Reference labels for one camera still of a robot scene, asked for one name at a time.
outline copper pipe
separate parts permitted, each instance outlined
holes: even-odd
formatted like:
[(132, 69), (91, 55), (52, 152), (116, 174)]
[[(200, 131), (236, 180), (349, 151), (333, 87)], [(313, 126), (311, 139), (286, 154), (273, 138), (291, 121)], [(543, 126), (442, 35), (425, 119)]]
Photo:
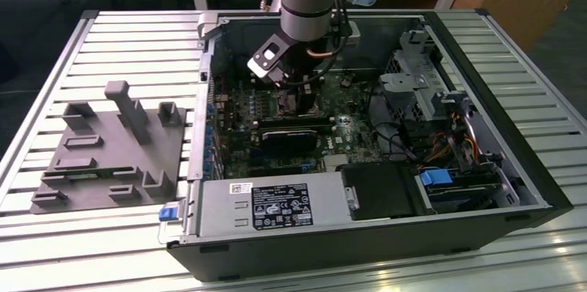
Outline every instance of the copper pipe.
[(327, 53), (317, 53), (317, 52), (313, 51), (311, 49), (307, 49), (306, 52), (307, 52), (307, 54), (309, 54), (309, 56), (310, 56), (311, 58), (330, 58), (330, 57), (334, 56), (334, 53), (333, 53), (333, 52), (327, 52)]

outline slotted metal surface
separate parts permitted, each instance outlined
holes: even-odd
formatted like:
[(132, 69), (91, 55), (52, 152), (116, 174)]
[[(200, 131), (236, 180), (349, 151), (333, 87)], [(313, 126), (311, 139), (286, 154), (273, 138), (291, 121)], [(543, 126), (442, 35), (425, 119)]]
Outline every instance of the slotted metal surface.
[[(190, 108), (199, 87), (198, 12), (103, 12), (80, 30), (70, 64), (32, 128), (28, 147), (0, 189), (0, 291), (526, 291), (583, 288), (587, 280), (587, 138), (585, 121), (526, 56), (474, 12), (439, 14), (478, 71), (550, 169), (575, 210), (482, 250), (246, 282), (200, 283), (158, 241), (160, 206), (27, 214), (40, 174), (66, 124), (67, 102), (116, 110), (102, 95), (111, 78), (134, 85), (146, 108), (176, 101)], [(445, 65), (457, 86), (459, 81)], [(188, 112), (180, 178), (187, 175)], [(187, 194), (182, 181), (178, 195)]]

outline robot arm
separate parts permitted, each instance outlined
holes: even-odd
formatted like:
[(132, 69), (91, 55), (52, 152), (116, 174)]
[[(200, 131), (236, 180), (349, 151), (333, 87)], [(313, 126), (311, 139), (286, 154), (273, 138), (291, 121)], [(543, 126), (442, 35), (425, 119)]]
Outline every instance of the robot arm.
[[(349, 1), (361, 5), (375, 2)], [(295, 82), (298, 72), (313, 69), (323, 58), (334, 56), (333, 52), (315, 52), (317, 48), (326, 49), (325, 37), (331, 30), (334, 4), (335, 0), (282, 0), (281, 31), (248, 61), (248, 68), (265, 82), (279, 87), (289, 83), (299, 84)]]

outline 3d-printed part holder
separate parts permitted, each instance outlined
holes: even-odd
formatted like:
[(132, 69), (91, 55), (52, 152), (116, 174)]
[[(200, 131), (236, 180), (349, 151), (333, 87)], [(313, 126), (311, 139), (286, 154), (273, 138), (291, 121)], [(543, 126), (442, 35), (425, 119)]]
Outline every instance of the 3d-printed part holder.
[(67, 130), (54, 154), (31, 213), (152, 205), (175, 199), (186, 109), (162, 102), (144, 110), (126, 81), (104, 95), (119, 112), (95, 112), (87, 102), (67, 105)]

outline power supply label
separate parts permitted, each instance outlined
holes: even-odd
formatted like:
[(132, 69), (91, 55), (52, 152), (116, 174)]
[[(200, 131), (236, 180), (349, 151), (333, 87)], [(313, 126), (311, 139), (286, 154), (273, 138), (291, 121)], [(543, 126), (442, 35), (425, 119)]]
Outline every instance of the power supply label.
[(257, 230), (314, 224), (306, 183), (253, 188), (251, 197)]

